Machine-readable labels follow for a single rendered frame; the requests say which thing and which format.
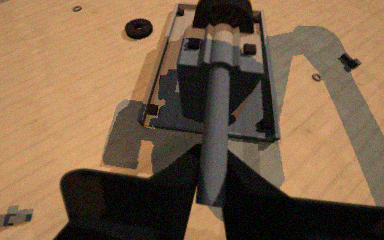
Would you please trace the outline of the grey metal shaft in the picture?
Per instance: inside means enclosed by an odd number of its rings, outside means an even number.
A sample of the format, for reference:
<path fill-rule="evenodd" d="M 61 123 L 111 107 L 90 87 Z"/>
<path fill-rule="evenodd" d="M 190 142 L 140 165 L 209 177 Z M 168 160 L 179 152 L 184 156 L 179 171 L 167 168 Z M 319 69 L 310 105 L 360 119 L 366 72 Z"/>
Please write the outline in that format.
<path fill-rule="evenodd" d="M 227 190 L 230 68 L 210 67 L 196 204 L 224 208 Z"/>

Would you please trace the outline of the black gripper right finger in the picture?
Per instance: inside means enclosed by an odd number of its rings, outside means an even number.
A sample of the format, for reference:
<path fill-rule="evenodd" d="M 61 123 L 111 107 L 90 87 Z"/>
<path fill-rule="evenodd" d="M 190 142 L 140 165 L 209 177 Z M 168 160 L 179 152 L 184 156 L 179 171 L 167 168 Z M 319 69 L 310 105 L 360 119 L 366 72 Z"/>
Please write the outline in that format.
<path fill-rule="evenodd" d="M 294 198 L 228 150 L 226 240 L 295 240 L 303 233 L 384 240 L 384 207 Z"/>

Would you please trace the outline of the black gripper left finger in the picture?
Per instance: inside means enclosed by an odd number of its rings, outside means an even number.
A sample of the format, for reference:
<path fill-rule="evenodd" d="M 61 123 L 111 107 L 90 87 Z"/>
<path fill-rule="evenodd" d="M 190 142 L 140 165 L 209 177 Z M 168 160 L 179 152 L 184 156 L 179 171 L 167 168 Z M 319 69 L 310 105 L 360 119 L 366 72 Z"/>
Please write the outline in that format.
<path fill-rule="evenodd" d="M 59 187 L 69 220 L 75 216 L 154 229 L 158 240 L 184 240 L 198 183 L 196 144 L 149 177 L 93 169 L 66 172 Z"/>

